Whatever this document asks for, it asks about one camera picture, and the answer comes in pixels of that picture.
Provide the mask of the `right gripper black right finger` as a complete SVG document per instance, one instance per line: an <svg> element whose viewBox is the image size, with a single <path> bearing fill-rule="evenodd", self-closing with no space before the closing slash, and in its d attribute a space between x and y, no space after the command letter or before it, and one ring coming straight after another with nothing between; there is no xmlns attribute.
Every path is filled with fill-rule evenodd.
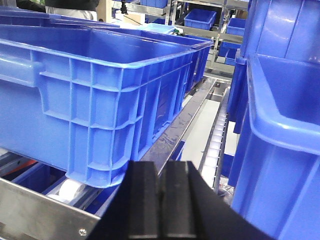
<svg viewBox="0 0 320 240"><path fill-rule="evenodd" d="M162 240L269 240L228 206L190 162L169 161L162 183Z"/></svg>

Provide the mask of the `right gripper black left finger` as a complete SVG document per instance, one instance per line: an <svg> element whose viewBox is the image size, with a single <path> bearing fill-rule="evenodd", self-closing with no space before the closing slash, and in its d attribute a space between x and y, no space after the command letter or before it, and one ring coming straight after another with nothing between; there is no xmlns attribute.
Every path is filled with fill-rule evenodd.
<svg viewBox="0 0 320 240"><path fill-rule="evenodd" d="M88 240L159 238L158 178L152 161L130 161L124 179Z"/></svg>

